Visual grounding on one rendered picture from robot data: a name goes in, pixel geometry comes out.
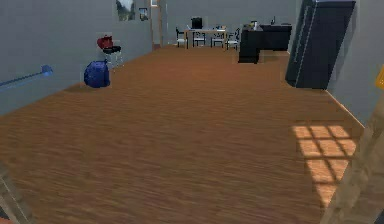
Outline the black and white dining chair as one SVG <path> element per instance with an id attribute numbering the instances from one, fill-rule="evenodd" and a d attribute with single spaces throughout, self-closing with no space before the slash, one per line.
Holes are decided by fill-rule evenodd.
<path id="1" fill-rule="evenodd" d="M 184 47 L 188 47 L 188 38 L 184 36 L 184 32 L 178 28 L 175 28 L 175 31 L 177 46 L 183 45 Z"/>
<path id="2" fill-rule="evenodd" d="M 237 28 L 234 32 L 230 32 L 227 35 L 226 48 L 229 49 L 230 47 L 233 47 L 235 50 L 237 50 L 239 42 L 240 42 L 240 29 Z"/>
<path id="3" fill-rule="evenodd" d="M 202 32 L 194 32 L 192 34 L 193 37 L 193 46 L 198 46 L 199 43 L 206 43 L 206 34 Z"/>
<path id="4" fill-rule="evenodd" d="M 217 43 L 220 43 L 221 47 L 224 47 L 224 34 L 221 32 L 214 33 L 211 37 L 211 46 L 214 47 Z"/>

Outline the wooden dining table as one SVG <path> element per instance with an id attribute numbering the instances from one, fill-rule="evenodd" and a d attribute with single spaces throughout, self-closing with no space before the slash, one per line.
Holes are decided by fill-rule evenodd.
<path id="1" fill-rule="evenodd" d="M 193 37 L 192 37 L 192 34 L 194 32 L 202 32 L 202 33 L 205 33 L 206 34 L 206 42 L 208 41 L 208 36 L 213 36 L 214 33 L 223 33 L 224 34 L 224 47 L 226 45 L 226 41 L 227 41 L 227 35 L 228 35 L 228 32 L 225 30 L 225 29 L 186 29 L 183 31 L 184 32 L 184 36 L 188 38 L 188 47 L 185 47 L 186 49 L 188 49 L 190 46 L 192 47 L 196 47 L 196 46 L 193 46 Z"/>

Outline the black kitchen counter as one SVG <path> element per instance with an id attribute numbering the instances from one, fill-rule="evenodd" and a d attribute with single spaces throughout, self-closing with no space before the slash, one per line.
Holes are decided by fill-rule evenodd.
<path id="1" fill-rule="evenodd" d="M 243 26 L 238 62 L 257 64 L 261 50 L 287 51 L 291 31 L 291 25 Z"/>

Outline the blue round bag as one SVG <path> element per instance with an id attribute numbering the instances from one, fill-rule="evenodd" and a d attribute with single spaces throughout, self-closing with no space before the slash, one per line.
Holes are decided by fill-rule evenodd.
<path id="1" fill-rule="evenodd" d="M 84 83 L 92 88 L 110 85 L 109 69 L 106 61 L 92 61 L 84 71 Z"/>

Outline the red and black chair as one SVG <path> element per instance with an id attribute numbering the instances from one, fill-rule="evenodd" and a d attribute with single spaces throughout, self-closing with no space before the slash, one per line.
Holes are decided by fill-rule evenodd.
<path id="1" fill-rule="evenodd" d="M 97 46 L 104 54 L 105 61 L 113 67 L 120 66 L 123 63 L 122 47 L 113 43 L 111 36 L 105 35 L 96 41 Z"/>

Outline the black fridge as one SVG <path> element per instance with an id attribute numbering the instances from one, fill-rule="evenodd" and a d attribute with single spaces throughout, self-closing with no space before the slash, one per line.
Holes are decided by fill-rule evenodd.
<path id="1" fill-rule="evenodd" d="M 303 0 L 285 75 L 296 88 L 328 87 L 356 0 Z"/>

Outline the blue pole with knob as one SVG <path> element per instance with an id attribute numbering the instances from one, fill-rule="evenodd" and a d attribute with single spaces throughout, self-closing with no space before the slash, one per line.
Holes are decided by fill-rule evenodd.
<path id="1" fill-rule="evenodd" d="M 39 75 L 49 76 L 49 75 L 51 75 L 52 73 L 53 73 L 53 69 L 52 69 L 51 66 L 49 66 L 49 65 L 43 65 L 43 66 L 41 67 L 41 71 L 40 71 L 40 72 L 38 72 L 38 73 L 33 73 L 33 74 L 29 74 L 29 75 L 25 75 L 25 76 L 18 77 L 18 78 L 12 79 L 12 80 L 8 80 L 8 81 L 1 82 L 1 83 L 0 83 L 0 87 L 5 86 L 5 85 L 8 85 L 8 84 L 15 83 L 15 82 L 18 82 L 18 81 L 22 81 L 22 80 L 25 80 L 25 79 L 29 79 L 29 78 L 32 78 L 32 77 L 35 77 L 35 76 L 39 76 Z"/>

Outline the tan wooden door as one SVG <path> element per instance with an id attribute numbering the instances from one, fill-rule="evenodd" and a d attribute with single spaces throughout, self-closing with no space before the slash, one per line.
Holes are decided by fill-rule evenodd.
<path id="1" fill-rule="evenodd" d="M 384 93 L 319 224 L 374 224 L 384 211 Z"/>

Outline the large framed wall picture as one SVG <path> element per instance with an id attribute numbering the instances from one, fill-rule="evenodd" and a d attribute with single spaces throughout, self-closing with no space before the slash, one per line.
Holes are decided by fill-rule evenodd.
<path id="1" fill-rule="evenodd" d="M 116 8 L 120 21 L 135 19 L 135 0 L 116 0 Z"/>

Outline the yellow wall sign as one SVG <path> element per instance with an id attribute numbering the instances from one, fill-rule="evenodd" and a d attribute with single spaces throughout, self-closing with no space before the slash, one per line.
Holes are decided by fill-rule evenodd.
<path id="1" fill-rule="evenodd" d="M 376 80 L 375 85 L 377 88 L 384 90 L 384 65 L 382 66 Z"/>

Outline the grey wooden furniture frame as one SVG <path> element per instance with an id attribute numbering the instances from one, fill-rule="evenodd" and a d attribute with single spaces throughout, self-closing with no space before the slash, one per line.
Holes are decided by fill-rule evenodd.
<path id="1" fill-rule="evenodd" d="M 0 206 L 13 224 L 36 224 L 29 206 L 0 162 Z"/>

